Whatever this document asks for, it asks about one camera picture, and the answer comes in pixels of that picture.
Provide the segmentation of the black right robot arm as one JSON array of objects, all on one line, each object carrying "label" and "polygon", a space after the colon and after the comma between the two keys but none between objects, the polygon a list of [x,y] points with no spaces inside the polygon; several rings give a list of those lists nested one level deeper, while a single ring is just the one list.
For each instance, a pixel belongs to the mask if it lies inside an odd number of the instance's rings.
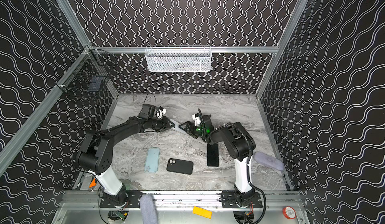
[{"label": "black right robot arm", "polygon": [[255,142],[240,122],[227,123],[214,128],[201,123],[196,126],[192,122],[185,122],[178,126],[193,138],[201,138],[207,146],[207,166],[219,166],[219,143],[224,143],[228,154],[233,158],[236,169],[234,185],[234,201],[240,207],[247,207],[255,195],[255,188],[251,184],[250,160],[255,148]]}]

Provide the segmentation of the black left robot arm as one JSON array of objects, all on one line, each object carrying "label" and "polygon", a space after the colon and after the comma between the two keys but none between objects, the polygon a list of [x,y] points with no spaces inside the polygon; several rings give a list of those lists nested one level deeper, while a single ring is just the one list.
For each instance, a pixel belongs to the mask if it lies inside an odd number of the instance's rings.
[{"label": "black left robot arm", "polygon": [[127,203],[126,187],[111,167],[115,145],[148,129],[158,133],[174,127],[175,122],[165,116],[161,119],[131,117],[109,129],[90,132],[77,153],[76,164],[95,176],[103,189],[104,199],[117,208],[123,207]]}]

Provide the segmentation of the white smartphone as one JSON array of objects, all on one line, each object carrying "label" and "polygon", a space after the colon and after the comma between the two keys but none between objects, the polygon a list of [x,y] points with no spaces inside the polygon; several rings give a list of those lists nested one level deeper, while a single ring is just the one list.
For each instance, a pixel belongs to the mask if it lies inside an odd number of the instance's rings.
[{"label": "white smartphone", "polygon": [[181,133],[182,135],[186,135],[186,132],[185,132],[182,128],[180,128],[179,126],[180,126],[180,124],[179,124],[179,123],[176,123],[176,124],[175,124],[175,127],[174,127],[174,130],[175,130],[176,132],[178,132],[178,133]]}]

